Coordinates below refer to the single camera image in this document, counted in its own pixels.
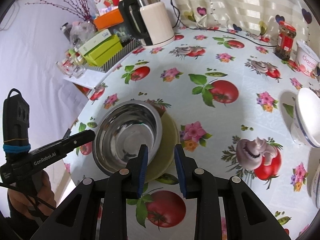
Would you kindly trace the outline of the cream heart pattern curtain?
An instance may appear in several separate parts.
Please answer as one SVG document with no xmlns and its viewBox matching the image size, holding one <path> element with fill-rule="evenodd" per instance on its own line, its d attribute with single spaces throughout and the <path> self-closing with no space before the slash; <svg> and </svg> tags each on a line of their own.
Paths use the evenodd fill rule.
<svg viewBox="0 0 320 240">
<path fill-rule="evenodd" d="M 278 22 L 296 29 L 296 39 L 319 47 L 319 23 L 304 0 L 175 0 L 190 27 L 239 29 L 276 39 Z"/>
</svg>

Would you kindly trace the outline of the white yogurt cup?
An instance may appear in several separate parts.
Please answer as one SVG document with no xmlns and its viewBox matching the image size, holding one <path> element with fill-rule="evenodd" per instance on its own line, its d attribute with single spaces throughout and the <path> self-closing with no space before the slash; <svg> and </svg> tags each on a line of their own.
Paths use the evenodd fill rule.
<svg viewBox="0 0 320 240">
<path fill-rule="evenodd" d="M 295 63 L 304 75 L 311 76 L 319 64 L 319 57 L 305 42 L 298 40 L 296 44 Z"/>
</svg>

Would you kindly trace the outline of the white green flat box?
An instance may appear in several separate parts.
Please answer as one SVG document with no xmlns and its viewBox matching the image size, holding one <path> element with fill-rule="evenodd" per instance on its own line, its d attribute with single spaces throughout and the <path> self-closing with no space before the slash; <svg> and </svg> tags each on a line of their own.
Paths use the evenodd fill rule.
<svg viewBox="0 0 320 240">
<path fill-rule="evenodd" d="M 97 32 L 92 38 L 90 38 L 82 46 L 80 46 L 78 51 L 82 56 L 84 56 L 85 54 L 90 52 L 93 48 L 95 48 L 99 44 L 103 43 L 111 36 L 112 36 L 112 34 L 110 33 L 110 31 L 108 29 Z"/>
</svg>

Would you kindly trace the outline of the red lid sauce jar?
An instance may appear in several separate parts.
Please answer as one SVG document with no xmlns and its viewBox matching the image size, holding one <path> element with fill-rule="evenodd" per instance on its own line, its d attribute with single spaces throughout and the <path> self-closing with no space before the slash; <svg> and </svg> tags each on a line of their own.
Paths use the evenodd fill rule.
<svg viewBox="0 0 320 240">
<path fill-rule="evenodd" d="M 295 27 L 285 21 L 279 21 L 279 33 L 275 48 L 275 55 L 281 60 L 289 61 L 295 37 Z"/>
</svg>

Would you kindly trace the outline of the stainless steel bowl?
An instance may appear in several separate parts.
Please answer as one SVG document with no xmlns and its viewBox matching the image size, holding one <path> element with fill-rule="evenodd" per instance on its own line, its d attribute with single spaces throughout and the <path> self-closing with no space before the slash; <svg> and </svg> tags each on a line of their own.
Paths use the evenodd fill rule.
<svg viewBox="0 0 320 240">
<path fill-rule="evenodd" d="M 135 158 L 141 145 L 146 145 L 151 163 L 161 144 L 162 131 L 160 114 L 151 104 L 140 100 L 123 102 L 98 125 L 92 144 L 94 161 L 110 176 Z"/>
</svg>

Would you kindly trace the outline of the orange box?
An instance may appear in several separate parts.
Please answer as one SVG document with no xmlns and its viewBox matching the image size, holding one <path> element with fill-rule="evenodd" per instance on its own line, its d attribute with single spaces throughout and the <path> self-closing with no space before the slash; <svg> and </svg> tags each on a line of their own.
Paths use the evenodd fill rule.
<svg viewBox="0 0 320 240">
<path fill-rule="evenodd" d="M 97 17 L 93 23 L 98 30 L 102 30 L 105 28 L 112 27 L 114 25 L 118 25 L 123 23 L 124 19 L 119 11 L 119 9 L 114 9 L 106 14 Z"/>
</svg>

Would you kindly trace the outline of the clear glass mug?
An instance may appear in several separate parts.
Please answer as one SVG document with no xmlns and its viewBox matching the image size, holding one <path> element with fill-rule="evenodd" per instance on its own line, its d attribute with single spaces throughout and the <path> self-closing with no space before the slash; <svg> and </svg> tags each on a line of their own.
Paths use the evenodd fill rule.
<svg viewBox="0 0 320 240">
<path fill-rule="evenodd" d="M 86 72 L 84 58 L 79 56 L 66 56 L 62 61 L 57 61 L 58 69 L 68 77 L 80 78 Z"/>
</svg>

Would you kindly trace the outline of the lime green box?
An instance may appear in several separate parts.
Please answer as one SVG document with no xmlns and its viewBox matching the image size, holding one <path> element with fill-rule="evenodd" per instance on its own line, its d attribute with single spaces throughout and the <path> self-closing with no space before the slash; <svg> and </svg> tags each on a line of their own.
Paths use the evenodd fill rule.
<svg viewBox="0 0 320 240">
<path fill-rule="evenodd" d="M 84 55 L 84 59 L 91 66 L 101 67 L 114 55 L 121 51 L 123 46 L 117 35 L 112 35 L 104 42 L 93 48 L 87 54 Z"/>
</svg>

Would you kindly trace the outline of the white bowl blue rim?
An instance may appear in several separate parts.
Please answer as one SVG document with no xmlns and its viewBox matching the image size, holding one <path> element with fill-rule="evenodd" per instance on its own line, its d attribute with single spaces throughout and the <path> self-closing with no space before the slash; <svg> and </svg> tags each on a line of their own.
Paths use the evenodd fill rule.
<svg viewBox="0 0 320 240">
<path fill-rule="evenodd" d="M 320 165 L 317 167 L 316 173 L 311 181 L 310 194 L 315 207 L 319 209 L 320 198 Z"/>
<path fill-rule="evenodd" d="M 290 133 L 298 145 L 319 148 L 319 97 L 310 88 L 297 93 Z"/>
</svg>

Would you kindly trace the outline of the striped black white tray box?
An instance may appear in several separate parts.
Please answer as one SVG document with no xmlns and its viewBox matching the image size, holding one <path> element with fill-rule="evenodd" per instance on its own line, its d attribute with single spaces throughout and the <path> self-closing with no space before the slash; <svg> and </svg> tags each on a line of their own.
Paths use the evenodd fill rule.
<svg viewBox="0 0 320 240">
<path fill-rule="evenodd" d="M 131 41 L 127 41 L 124 43 L 125 46 L 118 51 L 116 54 L 114 54 L 109 60 L 107 60 L 103 65 L 101 66 L 94 66 L 92 64 L 84 62 L 84 67 L 86 69 L 94 70 L 97 72 L 106 73 L 108 72 L 112 67 L 116 66 L 117 64 L 121 63 L 123 59 L 127 55 L 129 55 L 132 51 L 134 51 L 136 48 L 140 47 L 141 43 L 135 39 Z"/>
</svg>

